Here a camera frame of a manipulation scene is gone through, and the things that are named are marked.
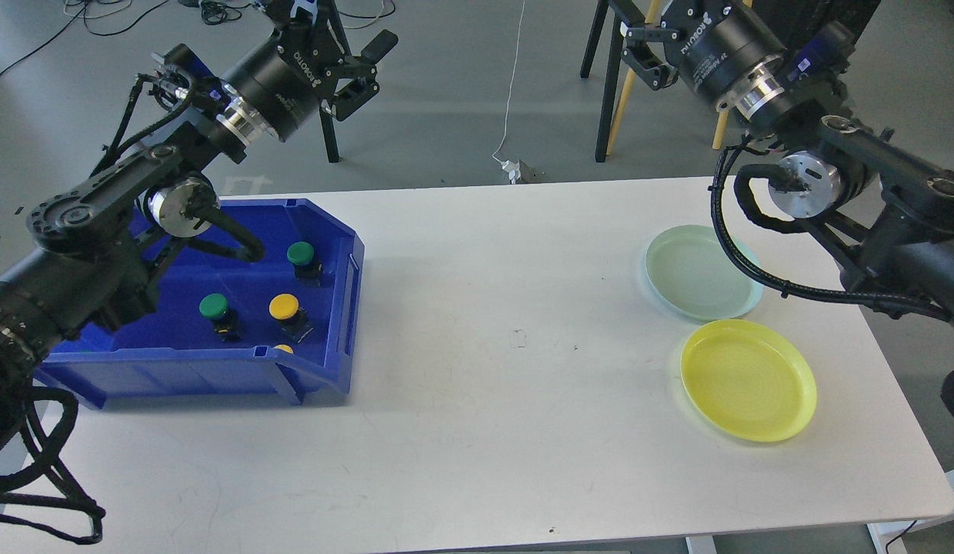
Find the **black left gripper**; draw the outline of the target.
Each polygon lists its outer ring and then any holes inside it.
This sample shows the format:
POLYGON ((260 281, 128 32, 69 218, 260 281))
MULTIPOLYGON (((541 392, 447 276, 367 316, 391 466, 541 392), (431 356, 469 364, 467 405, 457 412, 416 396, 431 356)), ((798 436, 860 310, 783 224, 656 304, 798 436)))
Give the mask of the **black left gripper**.
POLYGON ((360 53, 347 41, 333 1, 259 1, 273 21, 269 38, 223 76, 279 141, 320 108, 344 122, 379 91, 378 63, 399 43, 380 31, 360 53))

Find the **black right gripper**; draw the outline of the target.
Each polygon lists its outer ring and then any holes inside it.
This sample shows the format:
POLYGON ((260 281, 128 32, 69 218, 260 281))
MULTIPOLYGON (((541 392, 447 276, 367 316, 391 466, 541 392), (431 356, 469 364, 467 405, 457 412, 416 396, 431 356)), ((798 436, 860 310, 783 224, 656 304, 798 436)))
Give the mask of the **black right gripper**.
POLYGON ((660 19, 622 3, 622 60, 653 91, 678 80, 717 112, 738 110, 751 124, 789 113, 777 71, 787 50, 741 1, 672 1, 660 19))

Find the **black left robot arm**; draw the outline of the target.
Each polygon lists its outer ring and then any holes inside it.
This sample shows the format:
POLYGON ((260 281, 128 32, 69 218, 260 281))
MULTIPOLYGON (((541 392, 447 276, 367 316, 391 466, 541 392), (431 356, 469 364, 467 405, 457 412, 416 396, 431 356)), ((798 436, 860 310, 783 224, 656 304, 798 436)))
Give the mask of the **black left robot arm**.
POLYGON ((274 28, 216 75, 187 45, 137 74, 112 141, 89 178, 27 218, 36 249, 0 276, 0 452, 16 437, 31 464, 0 474, 0 506, 83 513, 85 536, 0 513, 0 523, 93 545, 105 511, 62 461, 77 421, 71 392, 34 383, 37 368, 88 324, 118 331, 156 311, 159 284, 185 249, 259 262, 265 246, 223 212, 204 169, 242 162, 263 135, 290 138, 319 115, 327 157, 334 122, 374 98, 378 63, 399 42, 380 31, 352 52, 333 1, 256 1, 274 28))

